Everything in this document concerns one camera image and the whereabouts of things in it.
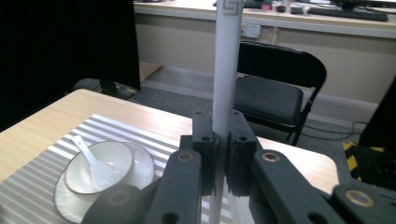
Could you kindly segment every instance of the white pole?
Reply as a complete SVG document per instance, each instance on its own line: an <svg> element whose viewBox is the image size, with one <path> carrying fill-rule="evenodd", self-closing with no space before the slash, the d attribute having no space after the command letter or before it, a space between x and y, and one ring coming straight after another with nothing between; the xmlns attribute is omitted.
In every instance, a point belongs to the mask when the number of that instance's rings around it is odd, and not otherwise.
<svg viewBox="0 0 396 224"><path fill-rule="evenodd" d="M243 0L217 1L212 129L219 138L219 151L216 155L216 191L215 195L212 195L209 205L210 224L218 224L220 218L225 156L233 111L243 4Z"/></svg>

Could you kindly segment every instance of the power outlet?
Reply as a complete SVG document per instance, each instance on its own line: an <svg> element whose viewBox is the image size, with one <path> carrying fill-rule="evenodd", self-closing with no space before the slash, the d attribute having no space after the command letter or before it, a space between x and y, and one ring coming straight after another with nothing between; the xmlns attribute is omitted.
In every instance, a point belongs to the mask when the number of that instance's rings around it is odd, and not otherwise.
<svg viewBox="0 0 396 224"><path fill-rule="evenodd" d="M261 25L248 24L248 23L241 24L241 36L259 38L261 30L262 30Z"/></svg>

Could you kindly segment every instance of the wooden desk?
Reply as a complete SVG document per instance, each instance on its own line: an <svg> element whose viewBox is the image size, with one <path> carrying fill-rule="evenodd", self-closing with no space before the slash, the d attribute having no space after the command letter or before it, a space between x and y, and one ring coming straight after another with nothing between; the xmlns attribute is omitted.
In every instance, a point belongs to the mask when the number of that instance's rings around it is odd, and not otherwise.
<svg viewBox="0 0 396 224"><path fill-rule="evenodd" d="M93 114L179 141L190 134L191 119L92 91L74 91L0 133L0 180L3 181ZM331 193L338 184L334 162L318 153L259 138L264 148L284 153L318 189Z"/></svg>
<svg viewBox="0 0 396 224"><path fill-rule="evenodd" d="M139 59L213 74L214 2L134 4ZM381 22L245 8L242 23L262 27L258 39L248 40L301 49L319 58L328 72L321 94L379 104L394 78L394 16Z"/></svg>

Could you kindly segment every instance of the spoon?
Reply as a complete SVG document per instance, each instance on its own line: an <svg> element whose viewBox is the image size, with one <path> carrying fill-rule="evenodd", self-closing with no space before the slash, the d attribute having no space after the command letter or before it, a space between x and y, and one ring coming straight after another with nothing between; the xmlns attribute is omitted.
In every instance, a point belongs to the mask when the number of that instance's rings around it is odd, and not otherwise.
<svg viewBox="0 0 396 224"><path fill-rule="evenodd" d="M107 189L122 179L120 172L112 169L111 166L105 162L99 161L90 152L88 147L80 135L73 136L70 138L76 148L82 153L87 163L90 165L90 170L92 174L92 184L93 186L101 191Z"/></svg>

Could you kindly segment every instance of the plate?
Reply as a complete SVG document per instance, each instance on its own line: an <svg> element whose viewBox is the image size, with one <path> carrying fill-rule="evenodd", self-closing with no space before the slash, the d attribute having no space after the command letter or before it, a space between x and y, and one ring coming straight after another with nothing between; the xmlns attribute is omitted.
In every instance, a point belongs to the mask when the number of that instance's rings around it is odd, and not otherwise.
<svg viewBox="0 0 396 224"><path fill-rule="evenodd" d="M123 143L134 154L134 165L122 184L130 184L144 188L154 178L154 162L149 153L141 146L133 143ZM54 189L55 207L59 214L68 221L81 223L90 206L99 197L100 193L77 194L64 183L64 172L59 177Z"/></svg>
<svg viewBox="0 0 396 224"><path fill-rule="evenodd" d="M120 183L134 164L134 153L123 143L103 142L95 144L90 146L90 152L97 160L104 162L120 174L120 177L115 177L119 180L114 184ZM64 183L69 189L80 194L93 194L104 190L98 190L93 185L90 165L82 153L78 153L67 165L64 171Z"/></svg>

